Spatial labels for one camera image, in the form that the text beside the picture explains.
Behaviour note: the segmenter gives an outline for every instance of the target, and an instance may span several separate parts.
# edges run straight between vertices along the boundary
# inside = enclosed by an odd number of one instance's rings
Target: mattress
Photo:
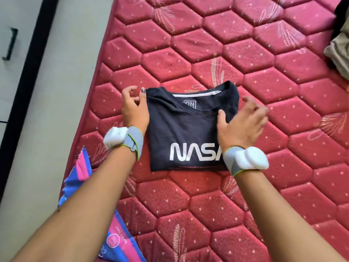
[[[269,108],[264,174],[349,260],[348,82],[322,53],[339,1],[114,0],[65,177],[83,146],[94,170],[107,157],[123,88],[231,80]],[[229,172],[151,172],[147,144],[117,209],[147,261],[270,261]]]

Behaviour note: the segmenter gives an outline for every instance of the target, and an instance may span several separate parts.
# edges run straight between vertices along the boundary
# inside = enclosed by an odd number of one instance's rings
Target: cabinet handle
[[[17,34],[18,34],[18,29],[16,29],[16,28],[12,27],[11,31],[12,31],[12,37],[11,37],[10,45],[8,46],[7,55],[6,55],[6,57],[2,57],[2,59],[4,61],[9,61],[11,59],[13,47],[15,46],[15,41],[16,41]]]

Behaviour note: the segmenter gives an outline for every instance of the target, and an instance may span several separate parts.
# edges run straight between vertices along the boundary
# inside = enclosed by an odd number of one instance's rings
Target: forearm
[[[274,262],[345,261],[286,202],[259,170],[236,176]]]
[[[135,159],[128,147],[114,149],[13,261],[94,261]]]

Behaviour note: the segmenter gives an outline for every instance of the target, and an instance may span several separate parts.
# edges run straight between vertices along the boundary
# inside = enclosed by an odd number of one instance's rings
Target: black t-shirt
[[[217,141],[217,115],[229,122],[238,112],[239,92],[227,81],[215,88],[178,94],[147,89],[151,171],[226,170]]]

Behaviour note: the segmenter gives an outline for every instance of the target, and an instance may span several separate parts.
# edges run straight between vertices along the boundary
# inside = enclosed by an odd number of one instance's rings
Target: gray wrist strap
[[[242,171],[235,161],[235,153],[240,150],[243,150],[243,148],[233,146],[223,154],[224,163],[232,176],[235,176],[237,173]]]
[[[140,129],[135,126],[129,127],[124,143],[122,145],[129,147],[131,151],[136,152],[137,161],[139,161],[143,148],[143,134]]]

